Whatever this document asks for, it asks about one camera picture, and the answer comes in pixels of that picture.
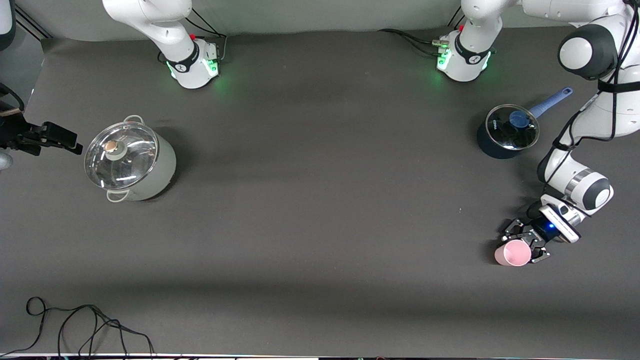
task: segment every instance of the pot handle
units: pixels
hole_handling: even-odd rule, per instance
[[[130,119],[133,119],[134,117],[137,117],[137,118],[138,118],[138,120],[137,120],[137,121],[136,121],[136,120],[130,120]],[[125,122],[127,122],[127,121],[136,121],[136,122],[139,122],[140,124],[146,125],[146,124],[145,124],[145,121],[144,121],[144,120],[142,120],[142,118],[140,117],[140,115],[129,115],[128,117],[124,118],[124,121],[125,121]]]
[[[573,89],[570,87],[566,87],[551,95],[547,100],[544,100],[538,105],[532,107],[529,111],[533,114],[533,117],[537,119],[540,117],[540,115],[544,114],[545,111],[551,109],[553,105],[561,102],[571,94],[573,94]]]
[[[122,202],[126,198],[129,197],[130,193],[131,193],[130,190],[124,190],[124,191],[119,191],[119,192],[112,192],[111,190],[107,190],[107,200],[111,201],[111,202]],[[114,199],[110,195],[123,195],[123,197],[121,197],[119,199]]]

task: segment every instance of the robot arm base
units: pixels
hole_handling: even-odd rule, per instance
[[[460,31],[452,31],[440,37],[440,41],[448,41],[449,46],[440,55],[436,69],[451,79],[460,82],[472,81],[486,68],[491,52],[473,53],[466,50],[460,44]]]

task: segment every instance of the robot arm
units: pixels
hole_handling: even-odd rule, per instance
[[[614,194],[608,178],[575,161],[571,152],[585,138],[609,141],[640,129],[640,53],[634,44],[640,19],[637,4],[629,4],[608,7],[608,12],[619,13],[597,18],[560,44],[558,60],[564,69],[598,79],[599,92],[569,120],[538,165],[538,179],[561,195],[542,195],[541,215],[526,225],[514,220],[502,237],[530,240],[533,263],[549,256],[545,245],[554,238],[576,242],[580,234],[574,227]]]
[[[179,20],[191,13],[191,0],[102,0],[109,16],[145,34],[167,59],[180,85],[194,89],[218,75],[218,48],[189,36]]]
[[[456,81],[472,81],[486,68],[489,48],[502,29],[500,14],[521,4],[532,17],[564,22],[589,22],[621,11],[621,0],[462,0],[467,17],[462,31],[454,30],[440,37],[453,44],[442,54],[437,69]]]

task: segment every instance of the plastic cup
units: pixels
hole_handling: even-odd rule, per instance
[[[531,248],[523,240],[511,240],[497,248],[495,260],[504,266],[522,266],[531,260]]]

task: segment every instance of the cable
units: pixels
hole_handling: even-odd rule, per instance
[[[202,21],[204,21],[204,23],[207,24],[207,26],[209,26],[209,28],[211,28],[211,30],[207,30],[207,29],[201,27],[200,25],[196,24],[195,22],[189,20],[188,17],[186,17],[185,20],[187,20],[188,23],[190,23],[191,25],[195,26],[196,28],[198,28],[198,29],[200,29],[202,31],[206,31],[206,32],[208,32],[210,34],[217,35],[218,37],[221,37],[221,38],[227,37],[225,34],[218,33],[218,31],[216,29],[214,29],[213,26],[211,26],[211,24],[209,24],[202,16],[200,16],[200,14],[195,9],[193,9],[193,13],[195,13]]]
[[[464,15],[462,15],[462,17],[458,20],[458,22],[456,23],[456,25],[454,26],[454,28],[458,28],[458,25],[460,25],[460,22],[465,18]]]
[[[636,36],[638,33],[638,29],[640,28],[640,15],[638,15],[638,4],[633,1],[632,8],[634,11],[634,16],[631,19],[631,24],[629,25],[629,30],[625,35],[624,41],[620,47],[620,52],[618,53],[618,63],[616,64],[616,68],[612,76],[607,80],[610,83],[613,80],[614,85],[618,84],[618,76],[620,74],[620,69],[622,68],[622,63],[627,58],[631,48],[633,47],[633,43],[636,41]],[[616,126],[617,126],[617,114],[618,114],[618,93],[612,93],[612,113],[611,113],[611,135],[608,138],[598,138],[595,136],[582,136],[576,143],[575,146],[580,145],[580,142],[583,139],[597,140],[601,142],[610,142],[613,138],[616,137]],[[569,134],[572,138],[572,145],[574,143],[573,139],[573,123],[571,123],[569,128]]]
[[[527,211],[525,212],[525,215],[527,215],[527,218],[530,218],[531,220],[534,220],[535,218],[532,217],[529,212],[531,211],[531,209],[533,208],[534,205],[540,204],[542,205],[542,201],[541,200],[536,200],[534,201],[531,205],[529,205],[529,207],[527,208]]]
[[[453,14],[453,16],[451,17],[451,20],[449,20],[449,23],[447,24],[447,26],[451,26],[451,23],[453,22],[453,19],[456,18],[456,16],[458,15],[458,13],[460,12],[460,10],[462,10],[462,6],[459,6],[458,9],[456,10],[456,13]]]
[[[220,61],[225,59],[225,56],[227,55],[227,41],[229,40],[228,37],[225,37],[225,44],[222,45],[222,56],[220,56]]]
[[[40,304],[42,305],[42,311],[34,313],[31,311],[31,304],[33,301],[39,301]],[[40,340],[40,337],[42,336],[42,329],[44,327],[44,322],[45,322],[45,318],[48,312],[50,311],[63,311],[63,312],[71,312],[67,318],[65,319],[65,321],[62,323],[62,325],[60,326],[60,329],[58,330],[58,357],[62,358],[62,354],[61,354],[61,342],[62,342],[62,333],[65,329],[65,325],[67,324],[67,322],[80,310],[82,309],[89,309],[93,312],[93,317],[94,317],[94,325],[93,325],[93,333],[92,335],[87,339],[87,341],[85,341],[82,346],[78,349],[78,356],[81,356],[81,351],[84,348],[84,346],[89,343],[89,356],[88,359],[91,358],[91,354],[92,354],[92,350],[93,350],[93,339],[95,337],[95,335],[100,332],[100,330],[102,330],[103,327],[107,326],[107,327],[112,327],[114,329],[118,329],[120,331],[120,342],[122,344],[122,350],[124,351],[124,354],[127,355],[129,352],[127,351],[127,347],[125,346],[125,341],[124,341],[124,336],[123,336],[123,332],[128,332],[129,334],[133,334],[133,335],[138,335],[138,336],[143,336],[146,340],[147,340],[147,344],[149,346],[149,355],[153,356],[153,354],[155,354],[155,349],[153,344],[151,343],[151,339],[146,335],[143,334],[141,332],[137,332],[134,330],[131,330],[130,328],[122,325],[120,323],[120,321],[118,321],[117,319],[112,319],[108,316],[106,316],[102,310],[100,310],[99,307],[93,305],[93,304],[85,304],[85,305],[80,305],[78,307],[74,307],[73,309],[62,309],[60,307],[47,307],[44,300],[41,297],[31,297],[29,300],[27,300],[27,304],[26,304],[26,311],[27,314],[30,316],[40,316],[40,327],[38,329],[38,336],[36,336],[35,340],[32,342],[31,345],[29,345],[26,348],[20,348],[20,349],[16,349],[16,350],[12,350],[9,352],[6,352],[2,355],[0,355],[0,357],[4,357],[7,356],[9,354],[13,354],[15,352],[21,352],[21,351],[26,351],[31,349],[32,347],[34,347],[38,341]],[[102,325],[100,327],[98,327],[98,318],[100,318],[102,320]]]
[[[404,31],[401,30],[396,30],[396,29],[380,29],[378,31],[382,31],[384,33],[393,33],[393,34],[398,34],[400,35],[400,37],[402,37],[405,41],[407,41],[411,46],[413,46],[416,50],[420,51],[422,54],[425,55],[429,55],[429,56],[434,56],[434,57],[438,57],[440,56],[440,54],[436,53],[436,52],[431,52],[431,51],[426,51],[425,49],[419,47],[415,42],[418,42],[420,44],[428,44],[431,45],[430,41],[427,40],[423,40],[421,38],[417,38],[409,33],[406,33]]]
[[[20,111],[24,111],[24,101],[22,101],[22,98],[20,98],[18,94],[16,94],[13,90],[11,90],[9,86],[6,86],[5,84],[0,83],[0,90],[3,90],[7,94],[10,94],[11,96],[13,96],[13,98],[18,102],[18,109],[20,109]]]
[[[383,33],[392,33],[392,34],[398,34],[402,37],[406,37],[406,38],[410,38],[411,40],[415,41],[415,42],[419,42],[421,44],[427,44],[427,45],[431,45],[431,42],[429,40],[423,40],[419,37],[415,37],[409,33],[407,33],[406,31],[402,31],[402,30],[398,30],[398,29],[380,29],[378,31],[382,31]]]
[[[207,24],[207,26],[209,26],[216,34],[218,34],[221,37],[227,37],[224,34],[218,33],[218,31],[215,30],[213,26],[211,26],[211,24],[209,24],[202,16],[200,16],[200,14],[195,9],[193,9],[193,13],[195,13],[200,18],[200,20],[204,21],[204,23]]]

